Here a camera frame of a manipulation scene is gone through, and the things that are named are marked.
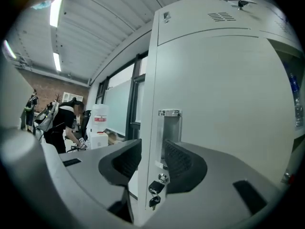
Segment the hair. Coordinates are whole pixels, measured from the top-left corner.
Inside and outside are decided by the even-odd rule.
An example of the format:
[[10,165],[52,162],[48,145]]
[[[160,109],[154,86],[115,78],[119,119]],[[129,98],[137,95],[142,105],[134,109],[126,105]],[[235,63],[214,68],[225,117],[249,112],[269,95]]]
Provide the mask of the hair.
[[75,105],[80,105],[81,109],[85,110],[84,103],[82,101],[77,101],[76,97],[72,98],[72,100],[69,102],[64,102],[64,103],[59,104],[59,107],[61,107],[61,106],[74,107]]

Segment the backpack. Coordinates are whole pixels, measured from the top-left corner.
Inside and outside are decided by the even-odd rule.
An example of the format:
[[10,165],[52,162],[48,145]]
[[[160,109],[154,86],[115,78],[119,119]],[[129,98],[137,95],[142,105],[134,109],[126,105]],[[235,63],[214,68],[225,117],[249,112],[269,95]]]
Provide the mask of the backpack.
[[52,129],[53,128],[53,120],[58,113],[58,109],[65,109],[65,110],[72,111],[74,113],[74,109],[72,107],[70,107],[70,106],[59,107],[59,103],[57,101],[54,101],[52,103],[52,108],[51,109],[46,107],[35,118],[34,122],[39,120],[41,118],[41,116],[43,114],[45,114],[45,117],[41,122],[40,121],[36,122],[36,123],[38,123],[38,126],[36,127],[36,129],[39,129],[39,130],[44,131],[44,132],[47,132],[50,129]]
[[33,107],[34,107],[34,102],[33,102],[33,100],[35,99],[35,98],[37,98],[36,96],[33,96],[33,97],[30,97],[30,99],[29,99],[29,101],[28,101],[28,103],[27,103],[27,105],[25,105],[25,111],[31,111],[32,109],[33,109]]

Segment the white cabinet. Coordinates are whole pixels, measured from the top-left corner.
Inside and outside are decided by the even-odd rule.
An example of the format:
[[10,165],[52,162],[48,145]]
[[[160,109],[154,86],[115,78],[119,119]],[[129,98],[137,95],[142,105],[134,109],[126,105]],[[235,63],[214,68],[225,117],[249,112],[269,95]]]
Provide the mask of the white cabinet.
[[224,0],[181,0],[160,9],[157,15],[158,45],[200,31],[215,35],[227,29],[231,35],[265,37],[301,49],[293,28],[273,4],[249,3],[238,10]]
[[199,31],[248,28],[244,20],[238,19],[237,8],[222,0],[181,0],[158,13],[158,45]]
[[295,138],[295,110],[287,74],[267,38],[290,46],[297,40],[274,29],[276,15],[266,20],[271,10],[260,15],[256,5],[251,8],[182,0],[156,12],[140,135],[139,179],[148,183],[139,183],[139,207],[146,216],[153,213],[148,185],[162,172],[155,165],[160,109],[182,110],[182,142],[231,154],[274,184],[281,181]]

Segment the ceiling light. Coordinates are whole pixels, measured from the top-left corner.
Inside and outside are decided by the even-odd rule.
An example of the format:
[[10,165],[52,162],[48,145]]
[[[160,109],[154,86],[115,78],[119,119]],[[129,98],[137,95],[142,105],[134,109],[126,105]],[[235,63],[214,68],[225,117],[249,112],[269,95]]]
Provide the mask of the ceiling light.
[[59,63],[59,54],[54,52],[53,57],[54,57],[56,70],[61,71],[61,64]]
[[62,0],[54,0],[51,4],[50,25],[58,26],[59,11],[61,9]]
[[9,51],[10,55],[12,56],[12,58],[16,59],[17,57],[14,54],[14,52],[12,51],[12,49],[10,48],[10,45],[9,45],[7,40],[4,40],[4,46],[5,46],[6,50]]

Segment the bottle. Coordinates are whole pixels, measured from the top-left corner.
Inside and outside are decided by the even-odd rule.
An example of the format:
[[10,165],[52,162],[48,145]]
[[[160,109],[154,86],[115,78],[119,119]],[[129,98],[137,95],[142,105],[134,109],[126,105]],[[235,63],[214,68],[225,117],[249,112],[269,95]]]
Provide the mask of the bottle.
[[294,96],[294,102],[295,102],[295,126],[303,126],[303,106],[300,100],[300,87],[297,83],[296,77],[291,73],[289,66],[284,63],[284,67],[286,69],[286,72],[288,74],[291,90]]
[[107,128],[107,115],[109,107],[105,104],[94,104],[92,107],[92,132],[102,133]]

